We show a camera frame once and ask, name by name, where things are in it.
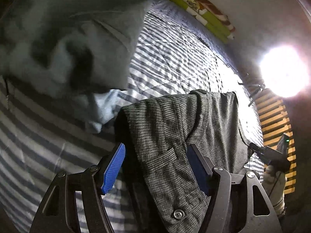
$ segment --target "shirt button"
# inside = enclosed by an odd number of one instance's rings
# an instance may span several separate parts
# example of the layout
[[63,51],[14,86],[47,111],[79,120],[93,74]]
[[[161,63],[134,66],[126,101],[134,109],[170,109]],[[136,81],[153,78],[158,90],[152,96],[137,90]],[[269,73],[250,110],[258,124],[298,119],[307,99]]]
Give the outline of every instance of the shirt button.
[[174,217],[177,220],[181,220],[181,219],[183,219],[185,217],[185,212],[182,211],[181,209],[176,209],[174,211]]

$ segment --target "green fabric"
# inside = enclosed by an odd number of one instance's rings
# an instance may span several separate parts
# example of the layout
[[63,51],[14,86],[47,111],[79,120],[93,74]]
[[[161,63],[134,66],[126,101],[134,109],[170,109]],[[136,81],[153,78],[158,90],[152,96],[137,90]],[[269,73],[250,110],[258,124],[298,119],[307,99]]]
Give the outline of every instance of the green fabric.
[[[170,0],[173,3],[175,3],[176,5],[182,7],[184,10],[186,10],[188,13],[190,13],[192,16],[195,16],[196,19],[198,17],[201,17],[201,15],[199,15],[194,9],[190,8],[188,6],[187,3],[185,3],[183,0]],[[228,39],[226,38],[225,35],[223,35],[221,32],[219,32],[219,30],[212,24],[210,24],[209,22],[207,22],[204,25],[210,32],[212,32],[217,38],[219,38],[222,42],[224,42],[225,44],[228,42]]]
[[206,12],[204,14],[201,15],[206,21],[208,21],[209,23],[211,23],[212,25],[215,26],[215,28],[218,29],[219,32],[221,32],[223,35],[225,35],[226,37],[229,36],[231,34],[231,32],[229,31],[229,29],[224,26],[222,24],[221,21],[219,21],[219,19],[217,17],[215,17],[215,15],[213,15],[210,11],[206,10]]

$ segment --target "mattress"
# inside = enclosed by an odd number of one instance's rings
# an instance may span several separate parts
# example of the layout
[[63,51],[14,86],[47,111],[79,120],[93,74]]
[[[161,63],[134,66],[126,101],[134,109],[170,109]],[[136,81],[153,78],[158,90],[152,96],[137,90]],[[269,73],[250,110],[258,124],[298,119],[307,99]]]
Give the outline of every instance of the mattress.
[[[248,92],[238,85],[234,67],[230,52],[199,22],[168,0],[152,0],[130,63],[128,90],[118,93],[114,113],[142,99],[193,89],[235,91],[245,136],[262,145],[256,107],[248,107]],[[82,172],[114,147],[113,120],[102,133],[88,134],[83,123],[34,95],[0,79],[0,202],[20,232],[29,232],[57,172]],[[256,154],[245,167],[263,174]],[[122,171],[103,203],[116,233],[137,231]],[[81,231],[88,232],[79,192],[77,209]]]

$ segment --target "wall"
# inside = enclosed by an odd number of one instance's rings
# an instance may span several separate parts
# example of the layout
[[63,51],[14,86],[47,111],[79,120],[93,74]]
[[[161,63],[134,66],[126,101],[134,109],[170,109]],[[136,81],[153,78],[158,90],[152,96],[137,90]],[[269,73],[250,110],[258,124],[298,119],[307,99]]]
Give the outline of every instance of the wall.
[[263,55],[282,43],[296,46],[310,56],[311,24],[296,0],[210,0],[236,27],[230,42],[238,65],[252,73]]

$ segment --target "striped blanket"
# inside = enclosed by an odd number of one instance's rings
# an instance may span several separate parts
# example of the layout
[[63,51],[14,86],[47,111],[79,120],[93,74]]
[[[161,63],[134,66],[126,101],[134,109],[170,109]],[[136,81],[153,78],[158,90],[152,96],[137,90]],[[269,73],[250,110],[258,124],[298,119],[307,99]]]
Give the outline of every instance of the striped blanket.
[[[115,114],[122,106],[142,99],[187,94],[193,89],[236,91],[245,136],[261,145],[256,107],[247,107],[248,93],[238,85],[238,76],[216,57],[225,60],[223,50],[210,43],[208,46],[190,27],[155,8],[145,16],[130,64],[128,90],[119,92]],[[208,33],[206,38],[215,41]],[[83,123],[56,113],[24,87],[10,81],[6,85],[0,78],[0,202],[16,228],[29,232],[41,199],[58,171],[71,174],[97,164],[114,147],[113,141],[113,122],[105,125],[99,135],[88,134]],[[263,173],[263,164],[256,155],[245,167]],[[122,171],[103,203],[116,233],[136,232]],[[81,231],[88,232],[80,193],[77,209]]]

